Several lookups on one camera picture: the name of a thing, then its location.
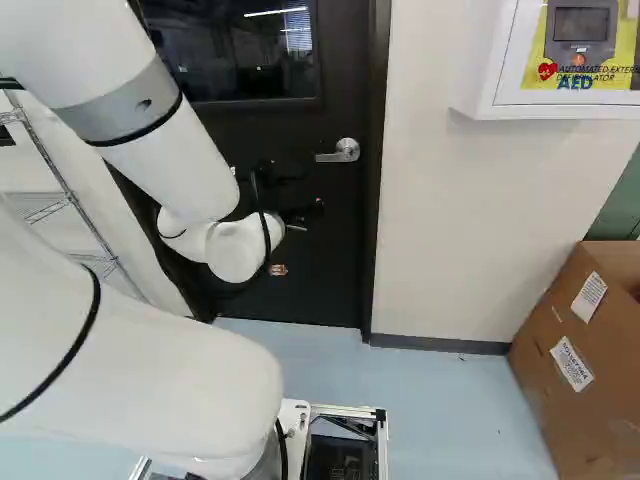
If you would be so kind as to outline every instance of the door handle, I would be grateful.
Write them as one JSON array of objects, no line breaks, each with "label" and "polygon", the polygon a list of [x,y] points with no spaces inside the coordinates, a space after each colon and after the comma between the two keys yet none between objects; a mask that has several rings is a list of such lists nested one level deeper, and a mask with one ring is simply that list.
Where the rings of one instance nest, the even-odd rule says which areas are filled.
[{"label": "door handle", "polygon": [[353,138],[341,138],[336,153],[316,154],[316,163],[351,163],[360,158],[360,144]]}]

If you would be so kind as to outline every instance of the wall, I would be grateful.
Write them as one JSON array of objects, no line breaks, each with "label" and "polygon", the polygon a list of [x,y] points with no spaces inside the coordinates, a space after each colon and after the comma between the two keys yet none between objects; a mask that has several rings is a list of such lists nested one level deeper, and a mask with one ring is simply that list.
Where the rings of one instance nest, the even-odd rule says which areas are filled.
[{"label": "wall", "polygon": [[373,331],[511,341],[604,204],[640,123],[450,111],[464,7],[393,4]]},{"label": "wall", "polygon": [[[159,308],[190,315],[184,299],[160,268],[102,158],[30,94],[24,92],[19,96],[52,160],[142,293]],[[0,111],[10,109],[7,98],[0,93]],[[60,186],[24,128],[14,124],[8,129],[16,146],[0,148],[0,191],[59,191]],[[39,223],[38,233],[63,251],[101,253],[99,244],[70,208]],[[116,273],[109,277],[109,282],[112,276],[122,284]]]},{"label": "wall", "polygon": [[640,148],[589,229],[589,240],[631,240],[640,235]]}]

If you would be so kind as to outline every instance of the baseboard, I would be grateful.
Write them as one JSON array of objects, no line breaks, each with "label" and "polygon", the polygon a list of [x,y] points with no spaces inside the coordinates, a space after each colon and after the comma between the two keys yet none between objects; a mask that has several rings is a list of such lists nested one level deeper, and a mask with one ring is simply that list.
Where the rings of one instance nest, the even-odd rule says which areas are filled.
[{"label": "baseboard", "polygon": [[372,347],[431,350],[436,352],[471,353],[476,355],[506,355],[511,348],[506,342],[481,342],[450,338],[410,337],[387,333],[372,333]]}]

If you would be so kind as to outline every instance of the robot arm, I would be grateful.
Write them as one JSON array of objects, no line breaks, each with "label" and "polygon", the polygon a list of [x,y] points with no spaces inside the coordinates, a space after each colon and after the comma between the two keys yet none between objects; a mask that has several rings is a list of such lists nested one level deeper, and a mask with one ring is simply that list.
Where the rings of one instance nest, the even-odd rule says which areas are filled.
[{"label": "robot arm", "polygon": [[[236,180],[123,0],[12,1],[0,18],[0,71],[15,77],[163,208],[158,231],[222,280],[262,265],[260,218],[219,223]],[[272,249],[284,225],[265,215]]]},{"label": "robot arm", "polygon": [[[224,280],[250,278],[266,254],[261,219],[220,223],[238,185],[127,3],[4,6],[0,71],[163,206],[165,242]],[[266,223],[275,248],[284,229]],[[1,202],[0,229],[0,431],[120,445],[207,479],[252,471],[282,399],[266,350],[100,286]]]}]

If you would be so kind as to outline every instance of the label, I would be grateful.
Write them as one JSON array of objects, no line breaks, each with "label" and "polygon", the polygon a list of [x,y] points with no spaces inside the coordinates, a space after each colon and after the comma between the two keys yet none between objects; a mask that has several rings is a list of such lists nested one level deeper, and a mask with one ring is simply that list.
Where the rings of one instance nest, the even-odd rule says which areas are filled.
[{"label": "label", "polygon": [[597,272],[593,272],[584,282],[580,293],[571,304],[573,313],[578,315],[585,323],[589,323],[607,293],[607,288],[607,284],[600,278],[600,275]]},{"label": "label", "polygon": [[558,344],[549,350],[549,353],[555,359],[564,378],[577,393],[580,393],[595,380],[593,373],[580,360],[567,337],[562,337]]}]

